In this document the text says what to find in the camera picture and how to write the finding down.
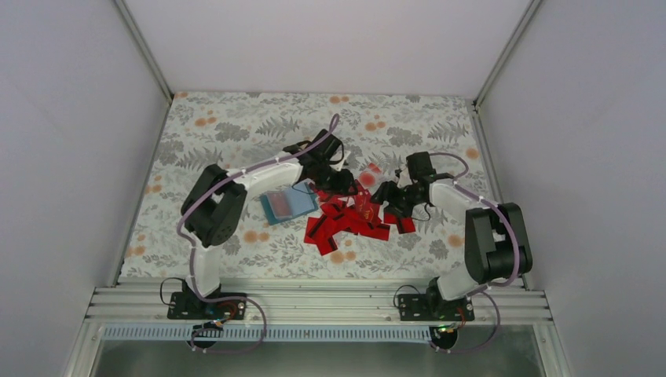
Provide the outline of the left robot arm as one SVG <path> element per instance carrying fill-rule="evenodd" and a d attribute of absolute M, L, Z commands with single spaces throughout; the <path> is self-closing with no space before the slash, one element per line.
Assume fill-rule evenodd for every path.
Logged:
<path fill-rule="evenodd" d="M 332 195 L 356 194 L 355 178 L 344 168 L 349 156 L 332 132 L 284 148 L 276 156 L 240 169 L 217 164 L 203 169 L 181 207 L 177 234 L 192 245 L 185 279 L 192 293 L 187 307 L 198 317 L 218 309 L 221 253 L 218 246 L 234 235 L 247 201 L 285 186 L 310 180 Z"/>

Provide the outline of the teal card holder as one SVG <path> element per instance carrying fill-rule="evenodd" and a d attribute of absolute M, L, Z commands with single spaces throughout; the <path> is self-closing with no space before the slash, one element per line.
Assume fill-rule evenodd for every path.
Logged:
<path fill-rule="evenodd" d="M 319 209 L 317 196 L 306 182 L 299 182 L 283 191 L 267 192 L 260 202 L 270 225 L 291 221 Z"/>

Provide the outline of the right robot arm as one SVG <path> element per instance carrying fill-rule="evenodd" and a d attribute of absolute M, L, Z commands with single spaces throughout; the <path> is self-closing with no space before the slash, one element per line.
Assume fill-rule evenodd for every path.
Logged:
<path fill-rule="evenodd" d="M 383 182 L 371 201 L 387 214 L 410 218 L 421 204 L 441 208 L 464 224 L 461 265 L 433 278 L 425 307 L 436 320 L 453 313 L 456 301 L 489 287 L 505 287 L 532 270 L 533 257 L 525 220 L 516 203 L 497 203 L 460 183 L 460 176 L 439 173 L 432 152 L 417 152 L 392 181 Z"/>

